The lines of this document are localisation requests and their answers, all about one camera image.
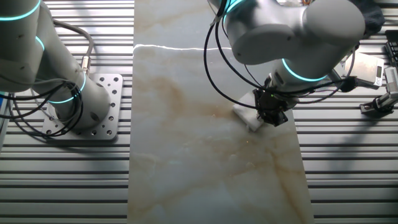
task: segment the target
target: connector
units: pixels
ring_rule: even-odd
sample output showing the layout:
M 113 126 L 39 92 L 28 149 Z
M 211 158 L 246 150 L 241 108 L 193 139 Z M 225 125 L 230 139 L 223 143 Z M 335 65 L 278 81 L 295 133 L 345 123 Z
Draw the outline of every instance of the connector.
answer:
M 90 76 L 91 58 L 89 56 L 84 56 L 81 61 L 81 67 L 87 76 Z

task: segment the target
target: table surface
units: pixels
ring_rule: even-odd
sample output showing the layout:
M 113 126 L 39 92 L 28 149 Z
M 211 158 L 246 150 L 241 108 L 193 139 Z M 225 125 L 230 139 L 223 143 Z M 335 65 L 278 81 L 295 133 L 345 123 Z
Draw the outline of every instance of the table surface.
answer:
M 288 123 L 250 133 L 209 83 L 208 3 L 137 0 L 135 8 L 128 223 L 313 223 L 292 112 Z M 213 79 L 239 99 L 254 87 L 213 39 Z M 234 60 L 225 37 L 223 45 Z M 263 82 L 273 65 L 252 72 Z
M 398 30 L 398 5 L 375 1 L 388 21 L 378 35 L 362 40 L 358 51 L 388 65 L 384 32 Z M 126 224 L 134 1 L 45 2 L 54 18 L 93 36 L 91 72 L 123 75 L 119 137 L 104 144 L 48 145 L 10 122 L 0 153 L 0 223 Z M 80 62 L 88 42 L 72 31 L 56 30 Z M 315 223 L 398 223 L 398 113 L 370 120 L 358 107 L 385 92 L 357 88 L 293 110 Z M 24 112 L 33 107 L 34 101 L 21 104 Z M 44 116 L 37 112 L 27 119 L 41 128 Z

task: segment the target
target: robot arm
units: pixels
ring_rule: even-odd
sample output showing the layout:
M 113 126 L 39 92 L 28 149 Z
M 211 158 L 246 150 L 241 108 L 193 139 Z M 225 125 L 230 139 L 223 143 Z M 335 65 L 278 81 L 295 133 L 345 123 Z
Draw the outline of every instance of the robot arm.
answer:
M 85 75 L 62 44 L 42 0 L 1 1 L 0 33 L 0 91 L 15 93 L 32 88 L 41 94 L 59 83 L 34 84 L 36 79 L 68 80 L 79 87 L 85 104 L 75 129 L 93 127 L 106 117 L 110 108 L 108 92 Z M 58 119 L 73 116 L 73 99 L 68 88 L 51 97 L 49 103 Z
M 276 0 L 230 0 L 223 20 L 237 61 L 256 65 L 276 60 L 265 88 L 303 90 L 301 95 L 331 73 L 365 32 L 361 11 L 348 0 L 317 0 L 303 7 L 281 6 Z M 286 122 L 283 112 L 297 104 L 297 99 L 253 92 L 259 116 L 274 126 Z

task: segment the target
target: perforated base plate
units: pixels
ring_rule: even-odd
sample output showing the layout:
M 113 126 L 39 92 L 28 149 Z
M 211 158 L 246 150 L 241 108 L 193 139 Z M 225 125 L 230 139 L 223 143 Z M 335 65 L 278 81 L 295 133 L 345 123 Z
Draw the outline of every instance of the perforated base plate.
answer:
M 111 97 L 111 105 L 106 118 L 99 125 L 78 132 L 71 131 L 64 136 L 59 136 L 48 141 L 111 141 L 118 135 L 118 121 L 123 88 L 123 77 L 119 74 L 91 74 L 91 79 L 103 85 Z M 55 114 L 54 108 L 49 105 L 48 110 Z M 62 123 L 45 117 L 42 132 L 54 133 L 63 127 Z

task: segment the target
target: marble surface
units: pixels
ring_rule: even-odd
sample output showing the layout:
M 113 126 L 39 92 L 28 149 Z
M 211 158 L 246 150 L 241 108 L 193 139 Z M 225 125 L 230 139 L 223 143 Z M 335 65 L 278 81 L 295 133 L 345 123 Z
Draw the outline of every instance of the marble surface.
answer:
M 135 1 L 128 223 L 313 223 L 292 112 L 249 133 L 206 77 L 212 20 L 205 0 Z M 229 96 L 252 90 L 217 50 L 208 59 Z M 272 62 L 250 69 L 263 82 Z

